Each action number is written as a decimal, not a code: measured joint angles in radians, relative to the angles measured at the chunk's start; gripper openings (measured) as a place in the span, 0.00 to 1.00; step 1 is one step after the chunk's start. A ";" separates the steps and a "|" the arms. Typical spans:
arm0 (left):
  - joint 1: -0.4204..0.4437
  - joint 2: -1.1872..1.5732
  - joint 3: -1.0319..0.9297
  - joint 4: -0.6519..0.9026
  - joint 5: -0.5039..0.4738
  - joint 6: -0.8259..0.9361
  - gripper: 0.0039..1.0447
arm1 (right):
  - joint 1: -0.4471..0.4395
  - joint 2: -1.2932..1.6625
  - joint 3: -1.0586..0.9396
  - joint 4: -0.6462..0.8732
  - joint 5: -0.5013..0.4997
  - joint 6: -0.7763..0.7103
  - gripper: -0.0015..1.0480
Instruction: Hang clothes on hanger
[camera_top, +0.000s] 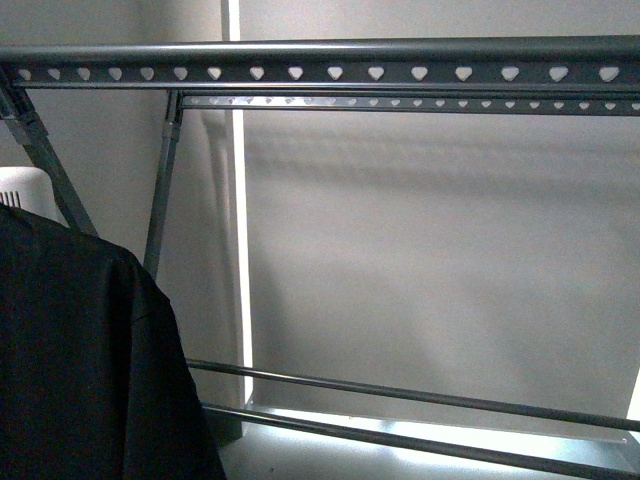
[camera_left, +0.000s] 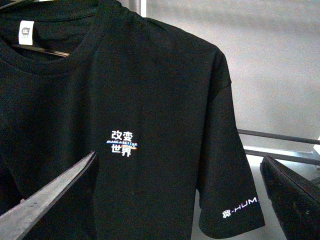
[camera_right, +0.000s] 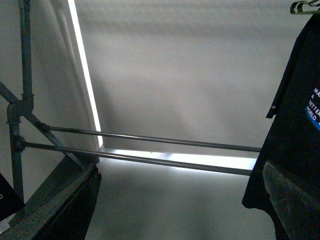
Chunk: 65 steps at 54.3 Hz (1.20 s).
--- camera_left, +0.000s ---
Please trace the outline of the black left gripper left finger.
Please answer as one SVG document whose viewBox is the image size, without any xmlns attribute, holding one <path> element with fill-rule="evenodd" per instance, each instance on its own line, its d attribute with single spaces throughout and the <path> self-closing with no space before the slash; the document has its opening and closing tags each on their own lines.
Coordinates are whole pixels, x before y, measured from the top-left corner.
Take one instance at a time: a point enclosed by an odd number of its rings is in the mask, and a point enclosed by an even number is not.
<svg viewBox="0 0 320 240">
<path fill-rule="evenodd" d="M 22 240 L 53 205 L 90 168 L 97 158 L 92 151 L 35 194 L 0 216 L 0 238 Z"/>
</svg>

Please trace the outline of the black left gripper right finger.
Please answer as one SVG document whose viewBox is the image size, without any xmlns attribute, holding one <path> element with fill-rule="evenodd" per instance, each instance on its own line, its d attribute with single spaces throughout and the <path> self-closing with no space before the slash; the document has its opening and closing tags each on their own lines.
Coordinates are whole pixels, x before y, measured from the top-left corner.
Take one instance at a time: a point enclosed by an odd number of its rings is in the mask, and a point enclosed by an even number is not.
<svg viewBox="0 0 320 240">
<path fill-rule="evenodd" d="M 271 156 L 260 172 L 281 229 L 288 240 L 320 238 L 320 188 Z"/>
</svg>

